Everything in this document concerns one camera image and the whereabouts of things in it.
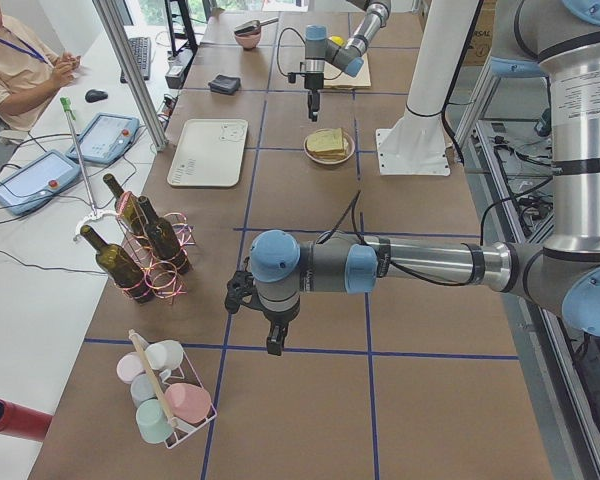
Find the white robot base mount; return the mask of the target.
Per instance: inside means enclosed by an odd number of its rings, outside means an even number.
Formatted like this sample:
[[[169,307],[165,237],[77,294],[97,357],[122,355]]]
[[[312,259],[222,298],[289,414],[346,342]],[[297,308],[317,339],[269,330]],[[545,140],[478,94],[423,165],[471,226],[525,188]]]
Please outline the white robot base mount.
[[[404,115],[376,131],[382,175],[450,174],[442,120],[480,8],[479,0],[435,1],[429,8]]]

